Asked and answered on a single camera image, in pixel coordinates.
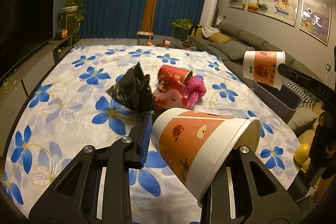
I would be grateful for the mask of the gloved hand holding gripper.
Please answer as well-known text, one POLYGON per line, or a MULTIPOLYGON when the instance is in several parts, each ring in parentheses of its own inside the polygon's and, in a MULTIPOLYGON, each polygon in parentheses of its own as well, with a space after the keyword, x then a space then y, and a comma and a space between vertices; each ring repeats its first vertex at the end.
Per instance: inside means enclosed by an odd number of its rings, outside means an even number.
POLYGON ((327 126, 327 113, 318 118, 318 125, 309 151, 310 163, 316 168, 326 168, 321 175, 327 180, 335 175, 335 136, 327 126))

